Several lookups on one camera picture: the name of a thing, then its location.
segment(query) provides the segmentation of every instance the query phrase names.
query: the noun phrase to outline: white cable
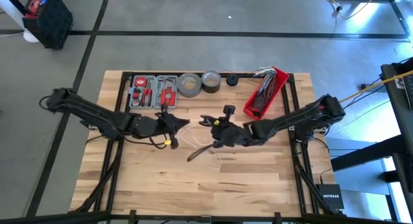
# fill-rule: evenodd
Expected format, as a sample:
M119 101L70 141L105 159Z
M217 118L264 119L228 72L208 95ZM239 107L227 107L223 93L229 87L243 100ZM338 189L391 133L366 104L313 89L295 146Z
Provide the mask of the white cable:
M335 0L327 0L330 1L332 4L335 4L337 7L341 7L341 5L339 5L339 3L337 3L337 1ZM341 16L341 18L343 18L344 20L350 19L352 17L354 17L356 14L360 13L360 11L362 11L368 4L370 4L373 0L369 0L363 7L361 7L355 14L351 15L350 17L345 17L343 16L343 14L341 13L341 10L339 10L339 14Z
M191 127L188 127L186 130L184 130L184 131L182 132L182 134L181 134L179 137L180 137L185 143L188 143L189 145L193 146L195 149L198 150L198 148L197 148L194 144L188 142L187 140L185 140L185 139L182 137L182 135L185 134L185 132L186 132L187 130L189 130L189 129L193 128L193 127L196 127L197 125L198 125L198 124L195 124L195 125L192 125ZM212 148L211 148L211 150L217 155L217 158L219 159L219 166L218 166L217 168L214 168L214 167L208 166L208 165L205 164L205 163L202 163L202 164L203 164L204 166L206 166L207 168L211 168L211 169L214 169L214 170L221 170L221 165L222 165L221 156L218 154L218 152L217 152L216 150L214 150L214 149L212 149Z
M18 34L7 34L7 35L0 35L0 37L11 37L11 36L18 36L23 34L24 32L18 33Z

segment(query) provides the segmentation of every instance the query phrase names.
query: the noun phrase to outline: wooden table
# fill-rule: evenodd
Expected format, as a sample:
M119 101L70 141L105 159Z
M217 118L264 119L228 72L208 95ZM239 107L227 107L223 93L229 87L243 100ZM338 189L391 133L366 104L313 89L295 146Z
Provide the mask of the wooden table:
M98 105L113 110L119 90L122 71L106 71ZM313 102L314 95L310 74L294 74L300 106ZM238 86L230 87L222 81L221 90L215 94L200 93L195 98L178 96L177 108L170 112L191 123L178 132L179 147L158 150L153 146L125 143L113 214L129 214L137 210L142 215L169 216L274 216L280 212L283 217L300 217L296 181L292 166L291 149L287 130L280 131L266 145L261 147L236 146L217 149L222 165L213 153L200 155L186 162L195 148L184 142L180 135L187 128L196 125L201 114L214 117L224 116L224 105L235 105L232 116L235 124L252 121L243 113L243 106L260 79L240 79ZM292 96L287 86L290 107ZM125 109L125 89L121 110ZM155 109L132 110L155 117ZM275 118L285 115L281 93L265 115ZM89 138L98 136L91 131ZM183 136L191 144L212 141L210 128L194 126ZM107 140L100 138L87 144L79 177L72 198L71 209L75 209L89 196L97 185L101 173ZM319 183L322 171L331 168L330 157L325 146L311 141L308 147L314 182ZM325 183L334 183L331 171L323 174ZM103 194L101 209L105 209L107 187ZM311 212L309 191L303 182L307 212Z

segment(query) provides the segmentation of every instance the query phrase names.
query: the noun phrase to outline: concrete floor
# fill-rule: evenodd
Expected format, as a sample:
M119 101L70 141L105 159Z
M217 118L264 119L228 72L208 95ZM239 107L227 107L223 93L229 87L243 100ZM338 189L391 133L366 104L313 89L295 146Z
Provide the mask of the concrete floor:
M92 30L103 0L63 1L74 14L74 30ZM345 15L364 4L341 3ZM396 4L413 28L412 1ZM109 0L100 30L405 33L389 3L372 3L347 21L332 11L325 0ZM0 14L0 29L18 26ZM63 50L53 51L21 36L0 37L0 219L26 212L60 117L37 102L53 88L72 86L88 40L70 36ZM253 71L274 65L286 72L310 72L317 96L345 97L359 84L376 80L380 65L411 55L406 39L97 36L79 94L96 101L105 70ZM329 137L373 142L396 135L389 103L351 123L387 99L375 94L350 107ZM392 117L374 118L380 114ZM68 210L88 133L78 121L69 120L38 215Z

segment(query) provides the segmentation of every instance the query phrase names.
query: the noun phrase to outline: black tape roll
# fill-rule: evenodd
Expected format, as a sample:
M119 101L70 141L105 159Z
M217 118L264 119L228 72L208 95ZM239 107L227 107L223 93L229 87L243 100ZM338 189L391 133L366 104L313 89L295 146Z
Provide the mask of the black tape roll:
M218 92L221 87L221 75L216 71L207 71L202 74L202 89L208 93Z
M227 75L227 85L236 86L238 84L239 76L237 74L231 73Z

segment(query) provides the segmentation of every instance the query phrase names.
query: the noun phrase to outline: red plastic tray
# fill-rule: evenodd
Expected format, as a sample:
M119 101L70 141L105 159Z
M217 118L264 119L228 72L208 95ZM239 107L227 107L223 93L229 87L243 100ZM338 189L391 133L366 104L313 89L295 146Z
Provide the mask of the red plastic tray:
M250 97L250 99L247 101L247 103L244 106L244 113L246 113L248 116L254 118L255 120L260 120L261 118L263 118L263 116L267 112L268 108L270 107L272 101L274 100L274 98L276 97L278 92L281 90L281 88L284 86L284 84L287 82L287 79L290 77L287 73L283 72L282 70L280 70L280 69L278 69L274 66L273 66L273 68L277 72L277 76L275 78L275 80L276 80L276 92L271 97L271 101L264 108L264 111L261 113L261 117L257 117L255 115L253 115L252 111L250 110L250 107L252 106L253 101L255 100L255 98L257 96L257 90L252 94L252 96Z

